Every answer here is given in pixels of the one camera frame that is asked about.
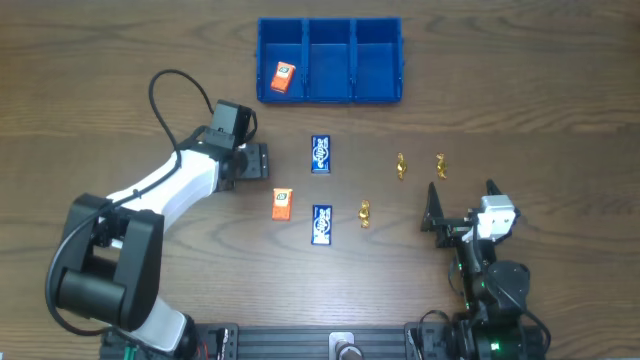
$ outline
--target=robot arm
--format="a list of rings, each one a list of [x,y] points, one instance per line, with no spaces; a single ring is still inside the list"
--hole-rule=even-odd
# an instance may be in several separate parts
[[[70,241],[62,242],[50,269],[47,300],[53,299],[56,308],[106,323],[147,349],[191,358],[197,348],[193,320],[158,297],[163,235],[198,200],[232,189],[237,180],[268,177],[266,145],[246,144],[251,116],[255,121],[251,109],[219,101],[211,127],[199,128],[178,146],[179,168],[175,169],[174,152],[164,165],[125,190],[106,198],[78,197],[63,231],[65,240],[71,234]],[[86,223],[101,209],[163,178],[149,191],[140,191],[135,199]],[[118,260],[95,255],[95,246],[120,249]]]

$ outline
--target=blue bin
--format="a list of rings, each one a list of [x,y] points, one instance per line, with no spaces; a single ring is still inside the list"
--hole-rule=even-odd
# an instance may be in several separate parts
[[[390,103],[402,99],[402,21],[258,21],[256,93],[266,103]],[[296,72],[286,94],[271,90],[279,61]]]

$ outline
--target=wooden table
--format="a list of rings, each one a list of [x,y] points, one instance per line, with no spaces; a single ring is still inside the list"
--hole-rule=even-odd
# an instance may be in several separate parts
[[[256,100],[258,17],[390,15],[403,18],[400,104]],[[179,68],[214,101],[257,111],[272,166],[268,181],[197,203],[165,237],[161,295],[196,321],[403,324],[463,311],[447,284],[452,252],[419,232],[444,152],[446,215],[478,206],[490,177],[522,210],[497,253],[531,269],[548,357],[640,354],[639,16],[622,0],[3,2],[0,352],[97,357],[98,339],[47,313],[44,276],[75,197],[123,189],[168,158],[147,84]],[[178,138],[210,122],[188,82],[163,78],[156,94]],[[328,177],[309,173],[318,133],[332,136]],[[294,190],[290,223],[271,220],[274,187]],[[310,245],[320,202],[334,207],[331,247]]]

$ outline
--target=compartmentalized blue container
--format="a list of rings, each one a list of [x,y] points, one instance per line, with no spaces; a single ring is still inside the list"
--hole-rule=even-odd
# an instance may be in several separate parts
[[[258,20],[256,93],[267,103],[389,103],[402,99],[399,18]],[[296,67],[286,94],[271,90],[279,61]]]

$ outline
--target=tic tac box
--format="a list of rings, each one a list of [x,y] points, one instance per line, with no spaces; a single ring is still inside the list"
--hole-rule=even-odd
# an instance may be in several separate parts
[[[331,205],[313,205],[313,230],[311,245],[331,245]]]
[[[331,139],[329,135],[311,137],[311,172],[314,174],[331,173]]]

